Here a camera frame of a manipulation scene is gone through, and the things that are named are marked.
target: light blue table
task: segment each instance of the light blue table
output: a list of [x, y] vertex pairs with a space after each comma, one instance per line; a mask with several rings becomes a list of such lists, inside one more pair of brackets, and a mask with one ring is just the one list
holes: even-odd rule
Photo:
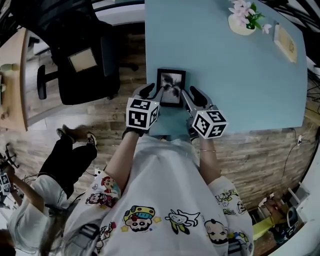
[[[223, 111], [228, 132], [299, 127], [307, 93], [303, 35], [290, 21], [261, 2], [257, 10], [279, 22], [297, 45], [291, 63], [269, 35], [242, 36], [228, 24], [228, 0], [145, 0], [146, 74], [157, 69], [186, 70], [186, 85], [202, 89]], [[183, 109], [162, 107], [151, 135], [185, 134]]]

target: wooden floor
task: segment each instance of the wooden floor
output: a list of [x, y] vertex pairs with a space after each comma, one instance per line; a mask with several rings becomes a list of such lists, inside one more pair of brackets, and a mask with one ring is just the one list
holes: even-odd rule
[[[92, 131], [97, 137], [98, 156], [87, 170], [103, 168], [121, 142], [126, 127], [125, 110], [128, 97], [146, 83], [146, 56], [144, 24], [122, 25], [116, 28], [120, 42], [120, 62], [136, 63], [139, 70], [120, 68], [121, 88], [118, 97], [80, 104], [66, 108], [34, 124], [28, 132], [5, 131], [0, 133], [0, 148], [12, 143], [17, 153], [20, 177], [36, 174], [58, 140], [56, 128], [66, 124], [70, 128], [83, 125], [84, 130]], [[42, 111], [59, 106], [58, 81], [48, 83], [46, 100], [39, 100], [37, 94], [37, 69], [45, 64], [47, 72], [56, 70], [49, 53], [41, 56], [28, 56], [26, 83], [28, 115], [32, 117]], [[255, 208], [260, 200], [271, 192], [282, 194], [288, 187], [293, 188], [301, 179], [314, 151], [317, 126], [304, 120], [302, 127], [229, 133], [216, 140], [217, 157], [222, 174], [232, 180], [247, 209]], [[284, 172], [285, 162], [296, 137], [305, 139], [292, 150]], [[92, 182], [88, 173], [75, 185], [75, 194], [82, 193]]]

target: picture frame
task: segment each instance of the picture frame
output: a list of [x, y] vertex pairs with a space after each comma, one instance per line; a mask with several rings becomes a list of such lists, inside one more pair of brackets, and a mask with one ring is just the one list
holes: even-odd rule
[[162, 107], [182, 108], [181, 90], [185, 88], [186, 71], [158, 68], [156, 78], [157, 92], [164, 87], [160, 102]]

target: black picture frame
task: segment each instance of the black picture frame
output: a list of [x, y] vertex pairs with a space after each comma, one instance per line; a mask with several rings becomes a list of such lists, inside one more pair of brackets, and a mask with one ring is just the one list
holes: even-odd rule
[[[181, 84], [180, 84], [179, 88], [180, 88], [180, 90], [185, 88], [185, 83], [186, 83], [186, 71], [185, 70], [158, 68], [157, 77], [156, 77], [156, 91], [157, 92], [161, 88], [161, 74], [162, 73], [179, 74], [179, 75], [181, 75]], [[183, 103], [181, 95], [180, 95], [179, 103], [160, 102], [160, 106], [162, 106], [162, 107], [171, 107], [171, 108], [182, 108], [184, 106], [184, 103]]]

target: white shirt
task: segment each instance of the white shirt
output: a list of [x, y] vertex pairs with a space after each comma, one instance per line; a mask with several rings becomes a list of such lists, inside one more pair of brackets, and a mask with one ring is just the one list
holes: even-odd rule
[[[61, 208], [68, 205], [66, 193], [50, 176], [41, 175], [31, 187], [42, 196], [45, 204]], [[7, 228], [15, 248], [34, 254], [50, 224], [49, 209], [45, 207], [44, 212], [39, 211], [24, 196], [21, 206], [12, 213]]]
[[[122, 197], [101, 173], [66, 223], [62, 255], [224, 256], [228, 235], [250, 255], [252, 220], [234, 185], [223, 176], [206, 185], [197, 164], [187, 142], [140, 138]], [[81, 250], [77, 231], [89, 223], [100, 234]]]

